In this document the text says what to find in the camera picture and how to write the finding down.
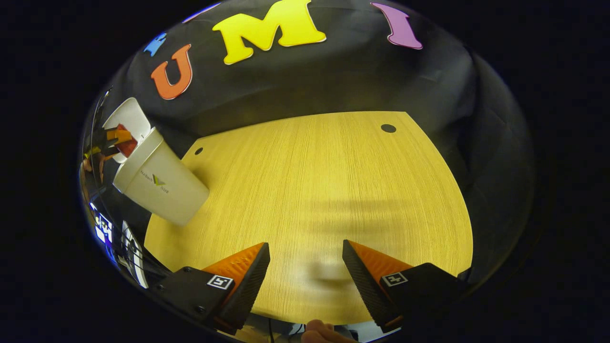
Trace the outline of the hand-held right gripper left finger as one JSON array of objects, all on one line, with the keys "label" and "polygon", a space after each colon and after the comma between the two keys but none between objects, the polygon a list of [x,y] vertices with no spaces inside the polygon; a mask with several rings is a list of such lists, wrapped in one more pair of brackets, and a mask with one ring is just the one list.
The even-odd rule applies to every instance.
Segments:
[{"label": "hand-held right gripper left finger", "polygon": [[234,335],[251,313],[270,263],[262,242],[204,269],[185,266],[148,287],[166,308],[207,330]]}]

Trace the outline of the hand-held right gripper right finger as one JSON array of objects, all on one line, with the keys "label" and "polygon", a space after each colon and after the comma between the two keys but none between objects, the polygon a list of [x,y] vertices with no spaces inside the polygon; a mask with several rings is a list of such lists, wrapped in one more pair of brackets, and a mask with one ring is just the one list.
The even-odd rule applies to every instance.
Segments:
[{"label": "hand-held right gripper right finger", "polygon": [[342,258],[384,333],[430,326],[471,291],[470,284],[433,263],[412,266],[351,240],[343,241]]}]

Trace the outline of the white desktop garbage bin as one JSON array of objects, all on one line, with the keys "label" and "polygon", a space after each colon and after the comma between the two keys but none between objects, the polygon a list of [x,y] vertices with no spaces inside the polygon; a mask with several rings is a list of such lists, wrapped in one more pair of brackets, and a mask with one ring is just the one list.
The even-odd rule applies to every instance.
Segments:
[{"label": "white desktop garbage bin", "polygon": [[185,226],[208,199],[210,191],[151,126],[138,101],[128,98],[105,121],[105,129],[122,125],[136,141],[129,156],[122,152],[113,186],[147,211]]}]

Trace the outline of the blue lit screen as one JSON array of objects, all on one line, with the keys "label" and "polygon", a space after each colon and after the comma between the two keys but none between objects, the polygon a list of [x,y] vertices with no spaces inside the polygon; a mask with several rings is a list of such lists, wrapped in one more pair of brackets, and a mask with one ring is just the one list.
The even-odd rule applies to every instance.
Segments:
[{"label": "blue lit screen", "polygon": [[93,212],[93,217],[94,217],[94,232],[96,233],[96,236],[98,237],[98,239],[100,239],[100,241],[103,243],[105,252],[106,252],[108,258],[110,259],[110,261],[114,265],[118,265],[116,262],[115,252],[113,249],[113,236],[112,236],[113,223],[110,222],[98,210],[98,208],[94,205],[93,202],[90,202],[89,206]]}]

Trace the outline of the black backdrop cloth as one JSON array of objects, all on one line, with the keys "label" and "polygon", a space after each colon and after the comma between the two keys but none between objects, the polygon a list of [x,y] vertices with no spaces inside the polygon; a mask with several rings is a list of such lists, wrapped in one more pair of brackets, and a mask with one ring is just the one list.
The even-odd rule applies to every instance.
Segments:
[{"label": "black backdrop cloth", "polygon": [[467,280],[486,282],[512,253],[531,213],[531,132],[505,81],[429,18],[389,0],[311,0],[326,41],[282,47],[226,65],[221,21],[262,20],[280,0],[213,0],[165,29],[120,67],[93,101],[78,146],[135,97],[177,156],[198,138],[335,111],[404,111],[451,169],[473,221]]}]

